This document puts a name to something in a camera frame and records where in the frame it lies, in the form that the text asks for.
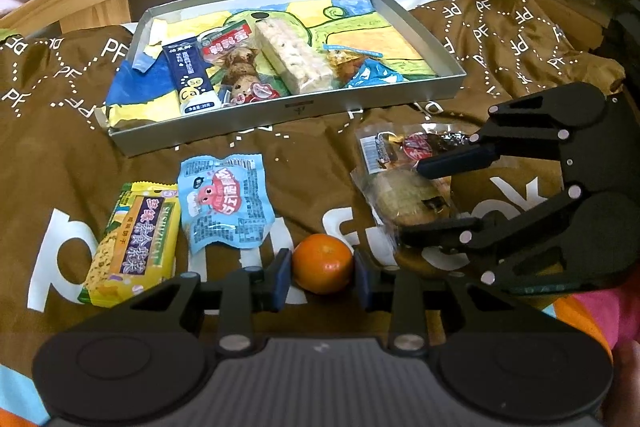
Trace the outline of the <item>person's left hand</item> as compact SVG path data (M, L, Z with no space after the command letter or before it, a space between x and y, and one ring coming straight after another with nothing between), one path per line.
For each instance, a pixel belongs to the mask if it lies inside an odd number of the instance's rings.
M620 343L614 351L614 384L604 408L604 425L639 427L640 355L639 343Z

